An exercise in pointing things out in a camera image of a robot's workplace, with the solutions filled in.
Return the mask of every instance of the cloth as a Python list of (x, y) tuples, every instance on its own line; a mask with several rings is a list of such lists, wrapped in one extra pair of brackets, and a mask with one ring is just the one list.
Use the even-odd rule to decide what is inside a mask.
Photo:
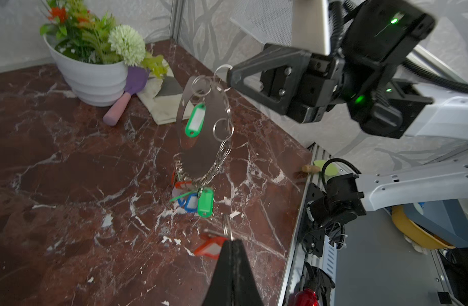
[[(151, 113), (154, 122), (160, 125), (176, 121), (182, 93), (181, 85), (176, 81), (173, 71), (168, 68), (162, 80), (151, 73), (144, 89), (137, 93), (137, 96)], [(193, 105), (188, 103), (183, 119), (190, 118), (192, 110)]]

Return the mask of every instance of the marble countertop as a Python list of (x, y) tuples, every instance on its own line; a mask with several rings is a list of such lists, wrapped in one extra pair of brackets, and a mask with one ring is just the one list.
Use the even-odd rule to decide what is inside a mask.
[[(154, 51), (182, 86), (212, 75), (171, 41)], [(191, 252), (235, 211), (234, 235), (274, 305), (311, 155), (228, 94), (233, 149), (203, 219), (168, 202), (175, 127), (157, 126), (137, 98), (109, 127), (108, 108), (75, 98), (55, 65), (0, 74), (0, 305), (201, 305), (215, 260)]]

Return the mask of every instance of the yellow object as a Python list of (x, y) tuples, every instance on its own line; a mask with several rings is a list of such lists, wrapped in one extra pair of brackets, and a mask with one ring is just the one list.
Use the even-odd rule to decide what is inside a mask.
[[(316, 165), (317, 167), (319, 167), (319, 169), (322, 169), (325, 162), (326, 162), (325, 160), (314, 161), (314, 165)], [(334, 163), (330, 163), (330, 164), (326, 167), (326, 171), (324, 171), (324, 174), (325, 174), (326, 176), (335, 176), (335, 175), (338, 174), (338, 168), (336, 168), (336, 166), (335, 166)]]
[(404, 235), (411, 238), (411, 240), (423, 248), (427, 248), (429, 250), (455, 248), (453, 245), (450, 245), (450, 243), (440, 239), (436, 235), (429, 234), (416, 223), (409, 220), (409, 218), (404, 213), (404, 205), (397, 205), (392, 207), (392, 222), (400, 231), (404, 233)]
[(307, 172), (307, 173), (319, 173), (321, 171), (321, 168), (310, 165), (310, 164), (305, 164), (302, 166), (302, 172)]

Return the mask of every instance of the flower pot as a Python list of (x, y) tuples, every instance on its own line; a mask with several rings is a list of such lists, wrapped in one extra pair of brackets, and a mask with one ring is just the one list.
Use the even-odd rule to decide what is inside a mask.
[(128, 67), (122, 62), (96, 65), (76, 61), (57, 52), (57, 42), (44, 36), (57, 67), (79, 100), (93, 106), (110, 106), (125, 88)]

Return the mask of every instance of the red key tag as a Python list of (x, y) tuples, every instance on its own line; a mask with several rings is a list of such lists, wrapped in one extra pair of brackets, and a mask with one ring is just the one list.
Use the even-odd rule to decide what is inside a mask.
[(195, 256), (208, 256), (212, 259), (218, 260), (222, 244), (227, 240), (225, 237), (213, 237), (207, 240), (204, 244), (198, 247), (193, 253)]

